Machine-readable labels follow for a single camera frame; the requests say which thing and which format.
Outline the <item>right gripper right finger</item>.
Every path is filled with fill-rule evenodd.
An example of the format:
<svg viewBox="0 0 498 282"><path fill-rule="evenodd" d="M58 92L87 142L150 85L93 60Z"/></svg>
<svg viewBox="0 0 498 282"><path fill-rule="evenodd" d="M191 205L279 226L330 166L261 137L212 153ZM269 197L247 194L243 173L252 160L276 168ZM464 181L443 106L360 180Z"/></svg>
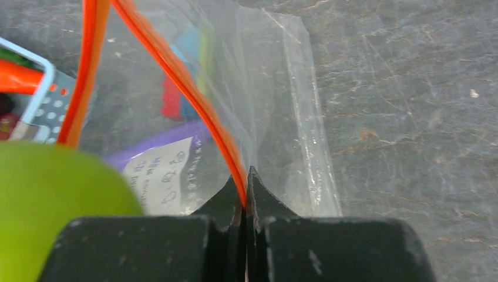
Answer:
<svg viewBox="0 0 498 282"><path fill-rule="evenodd" d="M391 218L300 217L251 167L247 186L249 281L435 281L410 225Z"/></svg>

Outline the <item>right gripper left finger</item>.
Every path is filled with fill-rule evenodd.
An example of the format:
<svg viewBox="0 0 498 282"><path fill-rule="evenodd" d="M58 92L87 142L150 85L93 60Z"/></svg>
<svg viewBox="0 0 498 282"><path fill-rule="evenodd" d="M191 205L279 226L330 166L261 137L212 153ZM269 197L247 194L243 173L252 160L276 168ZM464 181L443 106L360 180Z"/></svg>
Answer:
<svg viewBox="0 0 498 282"><path fill-rule="evenodd" d="M80 217L59 233L40 281L244 281L233 179L189 216Z"/></svg>

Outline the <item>clear orange zip bag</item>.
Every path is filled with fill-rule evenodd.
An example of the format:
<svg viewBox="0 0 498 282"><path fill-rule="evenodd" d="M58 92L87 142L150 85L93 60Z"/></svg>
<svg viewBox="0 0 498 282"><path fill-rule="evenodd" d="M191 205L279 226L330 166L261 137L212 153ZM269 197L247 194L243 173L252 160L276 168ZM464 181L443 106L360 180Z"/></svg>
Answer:
<svg viewBox="0 0 498 282"><path fill-rule="evenodd" d="M213 37L210 98L183 81L169 48L191 25ZM59 139L99 156L192 121L161 114L163 80L178 87L211 133L149 149L123 170L147 214L191 214L229 179L239 200L251 167L300 216L342 213L319 106L308 31L296 16L235 1L83 1L82 54Z"/></svg>

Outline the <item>green toy apple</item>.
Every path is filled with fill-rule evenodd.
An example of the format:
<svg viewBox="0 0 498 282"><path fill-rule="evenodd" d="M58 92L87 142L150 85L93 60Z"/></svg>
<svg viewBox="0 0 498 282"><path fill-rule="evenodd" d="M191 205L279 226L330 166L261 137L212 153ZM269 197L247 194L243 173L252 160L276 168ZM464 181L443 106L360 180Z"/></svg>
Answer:
<svg viewBox="0 0 498 282"><path fill-rule="evenodd" d="M35 281L57 235L77 217L141 214L127 181L98 157L1 142L2 281Z"/></svg>

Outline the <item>orange toy carrot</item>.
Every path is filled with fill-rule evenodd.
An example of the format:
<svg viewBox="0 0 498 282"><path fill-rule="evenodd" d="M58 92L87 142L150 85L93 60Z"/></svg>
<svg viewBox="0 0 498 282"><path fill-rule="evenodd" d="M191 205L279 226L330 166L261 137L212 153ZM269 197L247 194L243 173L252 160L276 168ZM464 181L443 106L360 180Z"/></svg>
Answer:
<svg viewBox="0 0 498 282"><path fill-rule="evenodd" d="M1 93L33 95L43 78L43 72L1 60Z"/></svg>

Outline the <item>purple toy cylinder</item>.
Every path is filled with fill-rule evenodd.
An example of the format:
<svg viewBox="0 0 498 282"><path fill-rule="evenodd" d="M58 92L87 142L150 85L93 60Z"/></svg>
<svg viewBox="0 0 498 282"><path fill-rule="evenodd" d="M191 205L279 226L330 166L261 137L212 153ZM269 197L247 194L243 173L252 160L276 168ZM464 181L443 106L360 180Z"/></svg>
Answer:
<svg viewBox="0 0 498 282"><path fill-rule="evenodd" d="M134 157L142 154L146 150L168 145L189 137L193 137L194 141L198 140L203 144L206 140L211 139L211 133L202 120L192 120L142 140L131 147L118 151L103 159L106 163L116 169L123 170Z"/></svg>

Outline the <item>multicolour stacked brick block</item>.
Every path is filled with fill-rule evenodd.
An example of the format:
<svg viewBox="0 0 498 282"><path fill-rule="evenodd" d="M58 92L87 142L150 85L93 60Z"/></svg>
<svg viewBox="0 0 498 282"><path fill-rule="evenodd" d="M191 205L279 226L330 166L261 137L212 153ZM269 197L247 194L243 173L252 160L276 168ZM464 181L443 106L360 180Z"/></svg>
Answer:
<svg viewBox="0 0 498 282"><path fill-rule="evenodd" d="M183 67L180 78L195 84L198 92L210 98L208 78L212 74L214 45L207 25L191 25L178 33L169 48ZM199 115L178 87L176 78L166 74L163 80L161 114L175 121L196 120Z"/></svg>

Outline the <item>light blue plastic basket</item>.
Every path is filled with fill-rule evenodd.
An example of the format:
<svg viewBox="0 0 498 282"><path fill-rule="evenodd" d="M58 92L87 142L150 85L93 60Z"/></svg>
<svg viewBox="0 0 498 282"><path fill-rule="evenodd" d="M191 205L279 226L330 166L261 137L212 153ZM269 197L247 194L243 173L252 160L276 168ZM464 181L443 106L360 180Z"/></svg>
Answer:
<svg viewBox="0 0 498 282"><path fill-rule="evenodd" d="M4 38L1 38L1 47L31 61L35 70L42 72L40 81L35 83L33 95L12 94L14 113L19 115L20 120L10 138L55 143L69 109L75 79L57 70L46 58Z"/></svg>

